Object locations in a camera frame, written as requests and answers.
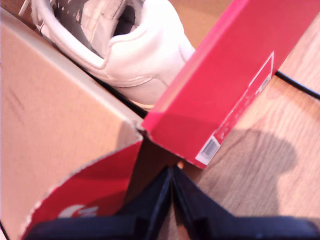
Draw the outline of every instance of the shoe lining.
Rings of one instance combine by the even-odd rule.
[[[53,12],[75,38],[104,58],[112,37],[138,27],[142,5],[141,0],[56,0]]]

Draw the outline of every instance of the white sneaker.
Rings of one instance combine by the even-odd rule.
[[[195,51],[168,0],[32,0],[32,18],[62,52],[145,109]]]

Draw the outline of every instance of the brown cardboard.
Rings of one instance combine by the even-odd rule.
[[[183,24],[185,35],[197,48],[232,0],[169,0]]]
[[[1,221],[12,240],[50,188],[141,141],[141,121],[1,9]]]

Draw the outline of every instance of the box flap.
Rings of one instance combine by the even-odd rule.
[[[135,146],[127,160],[96,163],[104,164],[106,172],[113,169],[108,181],[119,188],[106,190],[106,195],[119,191],[112,201],[120,204],[142,141],[136,128],[141,121],[1,9],[1,221],[11,239],[17,239],[30,210],[50,188],[93,160]],[[97,200],[94,194],[90,198]]]
[[[122,207],[142,142],[83,166],[35,205],[24,237],[36,224],[56,218],[112,215]]]
[[[204,168],[319,10],[318,0],[233,1],[146,116],[150,139]]]

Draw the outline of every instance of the barcode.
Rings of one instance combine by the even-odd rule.
[[[214,136],[210,136],[195,159],[205,165],[208,165],[214,155],[218,152],[219,148],[220,143],[218,140]]]

